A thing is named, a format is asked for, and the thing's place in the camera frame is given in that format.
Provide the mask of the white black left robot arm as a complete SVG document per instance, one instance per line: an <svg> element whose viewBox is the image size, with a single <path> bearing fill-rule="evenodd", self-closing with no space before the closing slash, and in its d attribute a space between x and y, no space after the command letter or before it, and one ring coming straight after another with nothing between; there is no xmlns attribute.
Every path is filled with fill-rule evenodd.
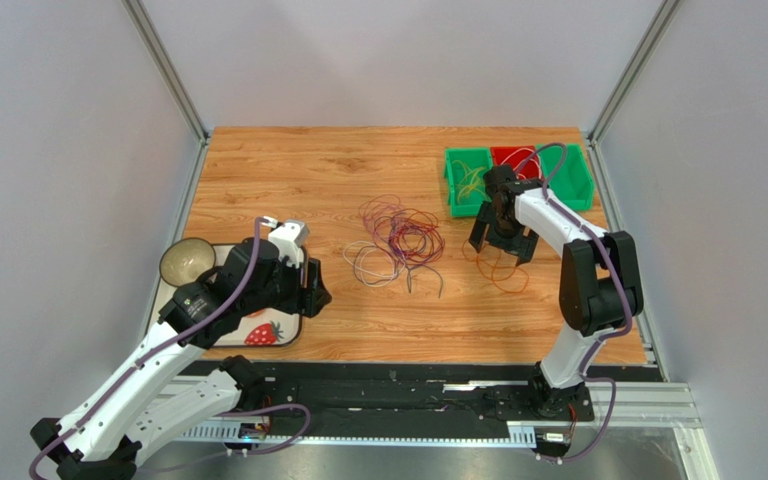
<svg viewBox="0 0 768 480"><path fill-rule="evenodd" d="M254 234L234 245L223 265L178 286L139 346L97 391L71 413L32 427L39 453L31 478L49 459L61 479L131 479L159 449L210 417L270 413L262 404L265 378L241 355L158 406L151 403L244 318L264 310L312 318L331 302L321 263L304 248L307 235L296 221L280 223L265 238Z"/></svg>

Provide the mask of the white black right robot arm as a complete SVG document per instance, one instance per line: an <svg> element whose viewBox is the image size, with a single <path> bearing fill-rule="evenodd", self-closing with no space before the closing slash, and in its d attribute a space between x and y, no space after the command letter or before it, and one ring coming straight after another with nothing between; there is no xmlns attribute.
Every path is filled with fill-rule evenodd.
<svg viewBox="0 0 768 480"><path fill-rule="evenodd" d="M537 179L519 180L508 165L488 170L488 197L468 242L531 261L540 240L561 258L559 307L565 321L530 381L529 407L553 418L585 389L592 360L610 338L627 334L644 301L636 245L625 231L607 231L578 215Z"/></svg>

